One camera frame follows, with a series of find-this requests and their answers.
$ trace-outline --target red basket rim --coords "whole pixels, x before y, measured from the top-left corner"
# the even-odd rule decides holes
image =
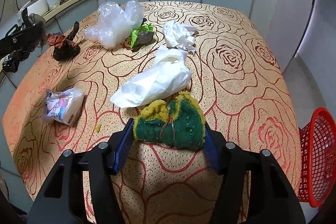
[[[336,172],[334,172],[333,174],[333,183],[329,184],[329,188],[328,190],[324,193],[324,195],[322,196],[322,198],[320,198],[320,201],[316,201],[313,195],[313,190],[312,190],[312,157],[313,157],[313,137],[314,137],[314,126],[315,126],[315,120],[317,118],[318,115],[322,115],[324,116],[327,120],[329,121],[334,121],[333,117],[331,116],[331,114],[329,113],[329,111],[327,109],[325,109],[324,107],[319,107],[317,108],[313,115],[311,116],[310,119],[310,127],[309,127],[309,138],[308,138],[308,146],[309,146],[309,157],[308,157],[308,178],[307,178],[307,184],[308,184],[308,200],[309,200],[309,204],[312,207],[318,207],[320,206],[325,198],[327,198],[327,196],[330,194],[332,187],[335,183],[336,180]],[[331,128],[333,130],[333,132],[336,132],[336,125],[335,122],[331,122]]]

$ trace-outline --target table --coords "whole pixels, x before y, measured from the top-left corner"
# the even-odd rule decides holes
[[[81,52],[58,63],[48,49],[17,88],[3,117],[6,140],[26,188],[35,198],[62,151],[91,149],[121,130],[143,107],[120,109],[109,102],[123,83],[150,67],[155,50],[164,44],[162,27],[177,19],[199,27],[197,52],[188,55],[192,72],[187,89],[199,101],[212,129],[241,148],[269,149],[298,191],[301,155],[292,102],[278,63],[264,39],[236,10],[181,2],[145,2],[155,42],[131,52],[126,40],[113,50],[84,41],[82,31],[97,22],[98,13],[80,23],[75,42]],[[45,89],[81,88],[86,98],[77,125],[43,123]],[[94,131],[102,124],[99,133]],[[244,205],[247,214],[249,175]],[[207,223],[221,177],[205,163],[202,151],[177,151],[158,144],[134,143],[125,168],[112,178],[127,223]],[[89,220],[94,220],[88,175],[84,194]]]

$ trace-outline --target silver bolt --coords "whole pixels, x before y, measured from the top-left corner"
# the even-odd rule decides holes
[[[228,142],[228,143],[226,143],[226,145],[225,145],[228,149],[234,149],[235,147],[236,147],[236,145],[234,144],[234,143],[232,143],[232,142]]]
[[[72,153],[72,151],[71,151],[70,149],[67,149],[67,150],[65,150],[65,151],[63,152],[63,156],[64,156],[64,157],[68,157],[68,156],[71,155],[71,153]]]
[[[109,144],[108,144],[107,142],[101,142],[101,143],[98,145],[99,149],[105,149],[105,148],[108,147],[108,146],[109,146]]]
[[[261,153],[262,153],[265,157],[271,156],[271,151],[269,151],[269,150],[267,150],[267,149],[262,150]]]

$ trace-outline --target sponge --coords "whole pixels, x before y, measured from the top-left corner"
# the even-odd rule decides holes
[[[133,126],[135,140],[164,143],[178,149],[201,149],[205,139],[205,117],[189,92],[180,92],[168,106],[156,100],[145,107]]]

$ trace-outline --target white paper towel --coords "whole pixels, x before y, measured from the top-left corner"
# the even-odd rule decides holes
[[[195,37],[192,35],[198,30],[189,24],[180,24],[176,20],[170,20],[163,26],[163,34],[168,47],[176,47],[181,50],[196,52]]]
[[[187,55],[186,51],[160,46],[154,65],[123,84],[110,102],[121,108],[137,107],[181,91],[191,79],[191,72],[185,66]]]

